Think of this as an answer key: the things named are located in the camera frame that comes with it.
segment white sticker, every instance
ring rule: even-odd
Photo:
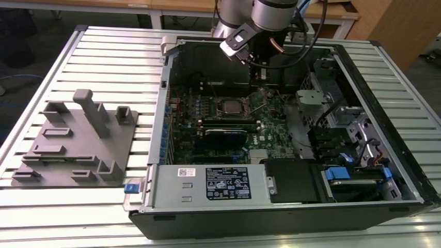
[[[241,41],[243,40],[243,38],[242,38],[239,35],[235,35],[234,40],[235,40],[237,42],[241,42]]]
[[[348,16],[348,15],[346,15],[346,16],[343,15],[343,16],[342,16],[342,19],[354,19],[354,20],[356,20],[358,17],[351,17],[351,16]]]
[[[146,8],[146,4],[127,4],[129,7]]]
[[[179,168],[179,169],[177,169],[177,176],[178,177],[194,177],[195,169],[194,168]]]

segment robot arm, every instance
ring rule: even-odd
[[[283,44],[298,0],[223,0],[214,36],[223,37],[219,48],[229,58],[242,64],[267,63],[278,53],[270,45],[272,38]]]

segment metal slotted platform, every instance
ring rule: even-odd
[[[150,241],[122,210],[117,189],[10,189],[45,117],[45,102],[70,101],[77,88],[93,90],[93,100],[107,110],[129,105],[139,112],[125,177],[145,173],[149,138],[161,78],[159,43],[163,35],[207,37],[207,33],[87,27],[75,31],[25,112],[0,149],[0,247],[95,247],[157,245],[166,247],[438,247],[441,208],[399,218],[363,231],[207,240]],[[362,73],[412,155],[441,192],[441,121],[415,92],[382,48],[366,41],[339,43]],[[69,108],[78,108],[70,101]]]

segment power supply label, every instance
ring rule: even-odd
[[[206,168],[207,200],[250,199],[246,167]]]

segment motherboard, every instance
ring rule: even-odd
[[[223,95],[210,82],[195,90],[170,91],[174,153],[167,163],[252,164],[295,158],[283,113],[290,95],[264,87],[242,97]]]

